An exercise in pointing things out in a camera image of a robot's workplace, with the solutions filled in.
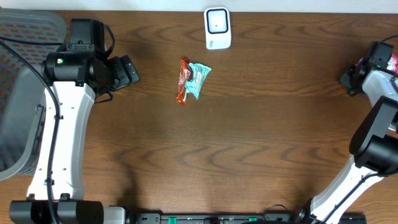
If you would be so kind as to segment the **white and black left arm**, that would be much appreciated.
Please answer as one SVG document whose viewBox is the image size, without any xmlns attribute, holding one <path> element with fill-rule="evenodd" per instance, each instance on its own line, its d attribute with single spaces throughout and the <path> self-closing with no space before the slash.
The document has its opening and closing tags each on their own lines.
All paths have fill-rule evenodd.
<svg viewBox="0 0 398 224">
<path fill-rule="evenodd" d="M 113 57 L 100 21 L 73 19 L 70 40 L 21 70 L 1 125 L 1 178 L 32 172 L 14 223 L 134 223 L 124 207 L 85 200 L 83 151 L 90 111 L 140 78 L 127 55 Z"/>
</svg>

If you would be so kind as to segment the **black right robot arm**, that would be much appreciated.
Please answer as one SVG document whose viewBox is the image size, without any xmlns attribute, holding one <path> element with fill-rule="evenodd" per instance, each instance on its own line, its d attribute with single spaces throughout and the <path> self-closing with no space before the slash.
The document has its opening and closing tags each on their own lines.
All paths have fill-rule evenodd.
<svg viewBox="0 0 398 224">
<path fill-rule="evenodd" d="M 320 194 L 301 209 L 296 223 L 339 223 L 345 211 L 372 185 L 397 174 L 397 60 L 386 40 L 371 42 L 366 54 L 339 83 L 349 96 L 363 94 L 372 109 L 349 144 L 349 159 Z"/>
</svg>

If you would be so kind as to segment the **purple Carefree pad package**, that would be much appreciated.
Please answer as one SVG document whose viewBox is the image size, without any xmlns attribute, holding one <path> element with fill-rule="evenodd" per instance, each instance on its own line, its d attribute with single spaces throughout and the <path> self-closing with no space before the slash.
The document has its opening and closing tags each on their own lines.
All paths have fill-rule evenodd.
<svg viewBox="0 0 398 224">
<path fill-rule="evenodd" d="M 395 75 L 397 75 L 397 56 L 392 54 L 391 58 L 387 63 L 386 70 L 392 71 Z"/>
</svg>

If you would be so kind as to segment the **teal wipes packet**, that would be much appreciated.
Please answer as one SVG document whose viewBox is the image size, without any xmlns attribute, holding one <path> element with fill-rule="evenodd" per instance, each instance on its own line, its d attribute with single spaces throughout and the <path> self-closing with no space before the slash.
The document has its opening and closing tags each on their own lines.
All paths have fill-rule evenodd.
<svg viewBox="0 0 398 224">
<path fill-rule="evenodd" d="M 212 71 L 212 68 L 200 63 L 189 63 L 188 65 L 193 76 L 190 81 L 186 82 L 185 88 L 187 89 L 187 93 L 192 93 L 196 99 L 199 99 L 203 84 L 208 74 Z"/>
</svg>

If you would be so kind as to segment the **red snack wrapper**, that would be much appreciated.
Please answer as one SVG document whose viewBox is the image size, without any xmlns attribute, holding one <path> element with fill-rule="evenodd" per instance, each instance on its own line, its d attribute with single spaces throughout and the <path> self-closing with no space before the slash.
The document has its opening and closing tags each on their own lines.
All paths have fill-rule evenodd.
<svg viewBox="0 0 398 224">
<path fill-rule="evenodd" d="M 180 61 L 180 75 L 178 79 L 178 92 L 175 101 L 178 104 L 187 105 L 186 95 L 187 89 L 185 84 L 187 81 L 192 79 L 192 71 L 189 66 L 190 60 L 188 58 L 183 58 Z"/>
</svg>

